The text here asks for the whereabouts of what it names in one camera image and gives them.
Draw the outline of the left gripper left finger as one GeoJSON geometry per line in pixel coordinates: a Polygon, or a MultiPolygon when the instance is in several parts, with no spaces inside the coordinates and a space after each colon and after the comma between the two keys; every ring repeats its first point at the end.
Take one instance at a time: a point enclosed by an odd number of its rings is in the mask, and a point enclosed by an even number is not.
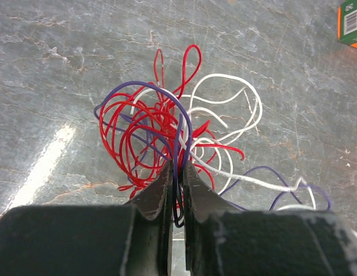
{"type": "Polygon", "coordinates": [[[0,219],[0,275],[170,275],[171,162],[122,205],[29,205],[0,219]]]}

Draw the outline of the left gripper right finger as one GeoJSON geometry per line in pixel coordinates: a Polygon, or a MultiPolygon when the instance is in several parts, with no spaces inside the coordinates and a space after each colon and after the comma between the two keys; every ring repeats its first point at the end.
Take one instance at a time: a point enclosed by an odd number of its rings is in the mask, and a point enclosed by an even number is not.
{"type": "Polygon", "coordinates": [[[332,212],[235,208],[182,172],[191,275],[357,275],[357,238],[332,212]]]}

